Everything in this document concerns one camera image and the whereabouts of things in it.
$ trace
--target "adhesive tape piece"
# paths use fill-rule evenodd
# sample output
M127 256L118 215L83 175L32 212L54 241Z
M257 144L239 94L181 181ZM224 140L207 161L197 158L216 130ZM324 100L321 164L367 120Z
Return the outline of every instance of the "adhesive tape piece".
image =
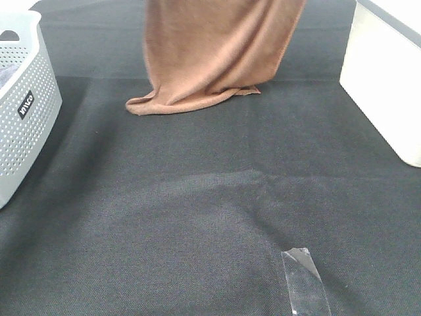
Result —
M285 277L296 316L332 316L322 279L307 248L282 252Z

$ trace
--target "basket handle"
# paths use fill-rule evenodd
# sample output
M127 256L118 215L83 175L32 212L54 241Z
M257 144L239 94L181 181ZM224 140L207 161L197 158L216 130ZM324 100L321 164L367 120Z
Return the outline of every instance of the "basket handle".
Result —
M4 41L20 41L20 38L19 35L12 30L0 30L0 43Z
M0 12L0 36L5 30L10 30L17 34L19 41L23 43L37 43L37 26L40 20L41 15L35 11Z

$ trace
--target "basket perforations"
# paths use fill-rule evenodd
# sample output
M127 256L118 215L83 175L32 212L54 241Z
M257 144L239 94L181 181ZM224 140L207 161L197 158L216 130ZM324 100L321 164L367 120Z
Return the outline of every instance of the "basket perforations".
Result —
M48 61L38 54L0 105L0 176L14 174L37 144L55 105L55 89ZM22 120L18 108L30 90L35 101Z
M0 42L0 67L22 64L28 54L26 47L2 45Z

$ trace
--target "white plastic basket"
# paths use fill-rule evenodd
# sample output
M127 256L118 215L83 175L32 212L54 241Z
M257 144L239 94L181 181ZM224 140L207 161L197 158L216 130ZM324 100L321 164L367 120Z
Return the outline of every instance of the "white plastic basket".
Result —
M34 163L62 103L40 20L35 11L0 12L0 34L19 37L0 41L0 67L19 66L0 89L0 208Z

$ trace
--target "gray cloth inside basket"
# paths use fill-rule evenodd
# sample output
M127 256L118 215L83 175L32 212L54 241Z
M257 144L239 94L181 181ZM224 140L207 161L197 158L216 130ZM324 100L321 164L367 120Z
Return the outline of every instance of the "gray cloth inside basket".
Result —
M19 66L9 64L0 68L0 89L12 78L13 74L18 70Z

